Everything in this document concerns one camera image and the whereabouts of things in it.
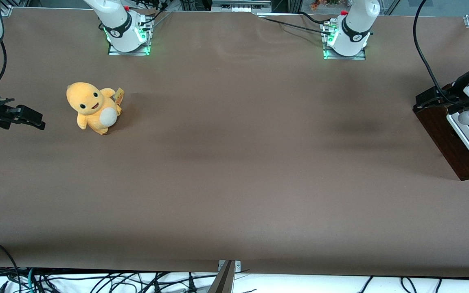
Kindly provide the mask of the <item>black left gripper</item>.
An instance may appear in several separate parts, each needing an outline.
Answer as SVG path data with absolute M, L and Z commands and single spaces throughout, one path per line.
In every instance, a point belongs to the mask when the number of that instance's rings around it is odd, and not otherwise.
M 448 101 L 442 97 L 437 87 L 432 87 L 415 97 L 415 111 L 424 111 L 426 108 L 444 107 L 447 116 L 460 114 L 469 110 L 469 97 L 464 88 L 469 83 L 469 71 L 462 74 L 454 82 L 443 87 Z

